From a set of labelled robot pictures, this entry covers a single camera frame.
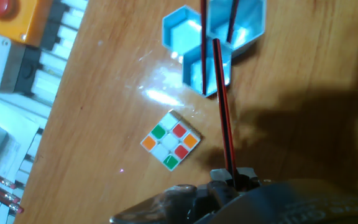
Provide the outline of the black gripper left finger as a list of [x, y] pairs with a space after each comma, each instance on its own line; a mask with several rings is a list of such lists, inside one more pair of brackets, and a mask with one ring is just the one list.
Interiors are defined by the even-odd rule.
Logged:
[[212, 181], [221, 181], [230, 187], [234, 186], [232, 175], [226, 169], [213, 169], [210, 176]]

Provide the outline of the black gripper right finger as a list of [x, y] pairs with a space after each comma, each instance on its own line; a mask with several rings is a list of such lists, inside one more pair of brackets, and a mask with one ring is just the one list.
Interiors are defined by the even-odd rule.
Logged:
[[244, 189], [255, 189], [262, 185], [253, 168], [240, 167], [237, 171], [241, 177], [241, 184]]

